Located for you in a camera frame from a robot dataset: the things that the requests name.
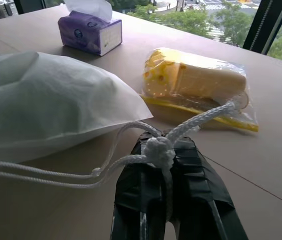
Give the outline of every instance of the table surface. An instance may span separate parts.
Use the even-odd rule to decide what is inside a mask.
[[[0,19],[0,55],[34,50],[69,56],[119,76],[137,92],[149,53],[168,47],[246,67],[259,133],[201,130],[191,135],[224,180],[251,240],[282,239],[282,61],[190,33],[114,12],[122,19],[123,43],[103,57],[64,47],[58,19],[65,6]],[[148,121],[164,130],[171,121]],[[141,131],[129,130],[113,159],[130,153]],[[86,172],[99,167],[115,132],[28,162],[48,170]],[[0,178],[0,240],[106,240],[110,237],[115,184],[67,189]],[[175,239],[171,224],[166,239]]]

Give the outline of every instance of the plastic bag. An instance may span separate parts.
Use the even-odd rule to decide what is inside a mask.
[[[241,66],[169,48],[157,48],[145,62],[142,98],[148,104],[200,114],[234,97],[241,109],[214,120],[259,130]]]
[[[0,56],[0,160],[21,162],[151,118],[114,74],[70,57]]]

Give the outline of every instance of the window frame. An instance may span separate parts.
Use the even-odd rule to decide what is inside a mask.
[[[18,14],[26,14],[45,9],[45,0],[13,0]]]
[[[282,0],[262,0],[242,48],[266,55],[281,25]]]

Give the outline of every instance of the yellow sponge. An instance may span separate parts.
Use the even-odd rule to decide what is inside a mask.
[[[145,62],[143,91],[149,97],[209,98],[224,102],[244,93],[245,76],[223,61],[169,48],[156,49]]]

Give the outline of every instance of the white rope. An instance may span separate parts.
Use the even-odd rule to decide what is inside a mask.
[[[102,171],[105,170],[105,168],[108,166],[113,153],[116,149],[116,146],[119,142],[119,139],[121,138],[122,134],[130,128],[139,128],[139,129],[143,129],[147,132],[149,132],[150,134],[152,134],[152,136],[154,137],[159,137],[160,133],[152,126],[144,123],[144,122],[129,122],[126,125],[124,125],[119,132],[116,135],[115,141],[112,144],[108,157],[106,158],[106,160],[104,161],[103,165],[101,167],[97,167],[95,168],[91,174],[87,174],[87,175],[80,175],[80,174],[72,174],[72,173],[65,173],[65,172],[57,172],[57,171],[49,171],[49,170],[43,170],[40,168],[36,168],[36,167],[32,167],[32,166],[26,166],[26,165],[21,165],[21,164],[17,164],[17,163],[12,163],[12,162],[6,162],[6,161],[0,161],[0,167],[5,167],[5,168],[11,168],[11,169],[20,169],[20,170],[24,170],[24,171],[28,171],[28,172],[33,172],[33,173],[37,173],[37,174],[43,174],[43,175],[51,175],[51,176],[58,176],[58,177],[68,177],[68,178],[74,178],[74,179],[89,179],[89,178],[95,178],[98,177]]]
[[[92,189],[105,183],[107,179],[111,176],[113,171],[118,167],[132,163],[153,164],[155,167],[161,168],[164,177],[165,186],[166,186],[166,221],[168,221],[173,211],[173,182],[172,182],[172,175],[170,169],[172,168],[173,160],[175,157],[174,144],[178,141],[178,139],[182,138],[188,131],[190,130],[198,131],[199,125],[209,120],[212,120],[213,118],[219,115],[231,113],[237,108],[238,104],[239,103],[236,102],[235,100],[230,100],[223,106],[219,106],[211,110],[208,110],[204,113],[201,113],[199,115],[196,115],[190,118],[189,120],[183,122],[182,124],[178,125],[176,128],[172,129],[166,135],[166,137],[160,136],[160,133],[154,127],[144,122],[128,123],[119,130],[115,142],[111,146],[108,157],[104,161],[103,165],[101,167],[95,168],[91,174],[87,174],[87,175],[48,171],[48,170],[43,170],[31,166],[25,166],[17,163],[0,161],[0,167],[20,169],[20,170],[34,172],[43,175],[68,177],[73,179],[95,178],[98,177],[103,171],[105,171],[104,176],[95,183],[91,183],[91,184],[66,183],[66,182],[52,181],[52,180],[46,180],[36,177],[18,175],[4,171],[0,171],[0,177],[12,178],[12,179],[18,179],[18,180],[24,180],[34,183],[48,184],[48,185],[60,186],[60,187],[68,187],[68,188],[76,188],[76,189]],[[141,152],[141,155],[128,155],[121,157],[120,159],[116,160],[113,164],[111,164],[109,168],[107,168],[111,160],[111,157],[114,153],[114,150],[117,146],[117,142],[119,141],[122,133],[129,128],[143,129],[151,133],[153,137],[148,139],[145,148]]]

